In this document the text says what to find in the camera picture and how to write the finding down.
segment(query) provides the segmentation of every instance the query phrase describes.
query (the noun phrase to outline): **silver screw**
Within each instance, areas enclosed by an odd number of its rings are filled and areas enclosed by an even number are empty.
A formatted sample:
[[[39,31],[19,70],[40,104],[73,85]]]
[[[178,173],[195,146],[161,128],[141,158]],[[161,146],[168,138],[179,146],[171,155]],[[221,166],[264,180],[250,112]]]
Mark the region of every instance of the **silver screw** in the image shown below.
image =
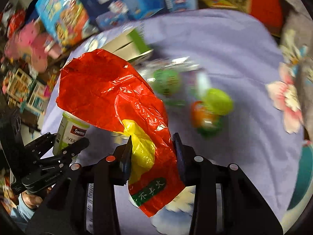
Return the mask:
[[[238,166],[236,164],[231,164],[229,167],[232,170],[237,170],[238,169]]]
[[[78,163],[71,165],[71,170],[77,170],[79,168],[80,168],[80,164],[78,164]]]
[[[194,160],[197,162],[197,163],[200,163],[203,161],[203,157],[202,156],[195,156]]]

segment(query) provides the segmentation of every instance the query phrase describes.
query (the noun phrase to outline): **tablecloth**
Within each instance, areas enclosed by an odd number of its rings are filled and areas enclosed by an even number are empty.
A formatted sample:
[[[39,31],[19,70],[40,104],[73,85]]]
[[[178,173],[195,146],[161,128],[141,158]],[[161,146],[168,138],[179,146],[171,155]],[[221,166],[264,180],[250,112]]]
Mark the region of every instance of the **tablecloth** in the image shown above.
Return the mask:
[[[155,49],[156,58],[189,56],[205,68],[213,87],[232,97],[234,111],[217,136],[204,139],[192,127],[188,115],[173,110],[168,110],[170,132],[179,132],[184,144],[219,165],[238,164],[280,220],[294,191],[303,133],[302,129],[291,134],[285,131],[284,114],[273,107],[268,96],[266,84],[281,80],[278,68],[283,57],[262,23],[237,11],[198,10],[129,23],[101,36],[109,41],[131,26],[141,30],[147,44]],[[68,60],[83,54],[86,43]],[[51,95],[42,134],[57,132],[61,122],[62,110],[55,103],[58,87],[59,82]],[[114,151],[111,132],[91,126],[85,136],[90,146],[79,154],[82,165],[94,164]],[[167,234],[187,234],[190,213],[157,213],[152,222],[156,229],[129,202],[126,186],[115,187],[115,194],[122,234],[159,234],[157,229]]]

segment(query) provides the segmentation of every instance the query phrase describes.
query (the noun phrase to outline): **human hand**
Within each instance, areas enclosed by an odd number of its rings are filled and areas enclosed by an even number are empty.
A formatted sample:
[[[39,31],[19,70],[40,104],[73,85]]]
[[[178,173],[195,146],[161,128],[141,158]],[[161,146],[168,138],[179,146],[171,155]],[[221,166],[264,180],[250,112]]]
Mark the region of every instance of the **human hand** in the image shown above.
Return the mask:
[[[51,189],[51,187],[47,188],[47,193],[49,193]],[[31,209],[37,208],[37,206],[43,201],[41,197],[35,194],[27,194],[26,191],[22,192],[22,199],[25,205]]]

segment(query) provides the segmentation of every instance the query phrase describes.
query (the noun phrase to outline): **swisse logo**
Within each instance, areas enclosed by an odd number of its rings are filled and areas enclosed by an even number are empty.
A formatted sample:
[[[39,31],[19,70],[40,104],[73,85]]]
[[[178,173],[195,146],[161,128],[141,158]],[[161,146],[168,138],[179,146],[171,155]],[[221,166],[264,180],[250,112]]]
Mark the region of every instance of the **swisse logo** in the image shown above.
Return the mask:
[[[52,177],[46,179],[45,182],[49,182],[50,180],[55,179],[55,178],[56,178],[57,176],[59,176],[59,175],[60,175],[60,173],[57,173],[57,174],[55,174],[54,176],[52,176]]]
[[[81,128],[78,128],[76,126],[72,126],[72,129],[71,129],[71,133],[72,134],[75,134],[77,136],[81,136],[81,137],[85,137],[85,133],[86,133],[87,130],[84,130],[84,129],[81,129]]]

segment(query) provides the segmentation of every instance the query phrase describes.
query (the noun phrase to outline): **red and yellow packaging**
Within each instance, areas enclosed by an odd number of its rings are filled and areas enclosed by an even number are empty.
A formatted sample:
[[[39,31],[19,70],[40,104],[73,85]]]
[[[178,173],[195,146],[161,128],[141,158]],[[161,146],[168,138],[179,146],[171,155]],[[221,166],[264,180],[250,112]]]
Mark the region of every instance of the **red and yellow packaging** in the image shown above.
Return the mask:
[[[130,63],[97,49],[61,70],[58,106],[96,127],[132,136],[129,193],[148,216],[183,189],[163,102]]]

